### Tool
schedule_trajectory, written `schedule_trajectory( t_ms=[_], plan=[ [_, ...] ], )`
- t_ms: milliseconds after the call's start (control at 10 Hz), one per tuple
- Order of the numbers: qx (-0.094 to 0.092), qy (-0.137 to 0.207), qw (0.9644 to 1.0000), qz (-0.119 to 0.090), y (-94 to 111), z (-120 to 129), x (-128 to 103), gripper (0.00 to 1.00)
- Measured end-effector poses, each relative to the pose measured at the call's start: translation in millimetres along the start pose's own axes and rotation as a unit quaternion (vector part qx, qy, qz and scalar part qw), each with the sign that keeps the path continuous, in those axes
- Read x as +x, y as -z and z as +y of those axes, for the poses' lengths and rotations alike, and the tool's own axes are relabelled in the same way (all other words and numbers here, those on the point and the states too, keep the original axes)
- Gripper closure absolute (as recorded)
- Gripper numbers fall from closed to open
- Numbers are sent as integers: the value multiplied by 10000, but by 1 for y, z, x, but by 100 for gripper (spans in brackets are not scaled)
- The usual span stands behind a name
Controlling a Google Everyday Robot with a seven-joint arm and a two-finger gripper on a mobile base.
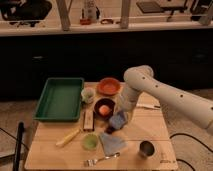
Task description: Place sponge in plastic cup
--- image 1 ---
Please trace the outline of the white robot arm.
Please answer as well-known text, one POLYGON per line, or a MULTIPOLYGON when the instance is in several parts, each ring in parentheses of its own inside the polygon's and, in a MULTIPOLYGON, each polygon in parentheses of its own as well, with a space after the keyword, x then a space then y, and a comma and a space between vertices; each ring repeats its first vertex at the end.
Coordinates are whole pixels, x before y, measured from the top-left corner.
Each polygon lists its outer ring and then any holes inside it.
POLYGON ((139 96, 146 92, 213 135, 213 101, 157 81, 153 69, 148 65, 127 69, 123 79, 124 85, 117 96, 115 109, 122 110, 128 121, 132 120, 139 96))

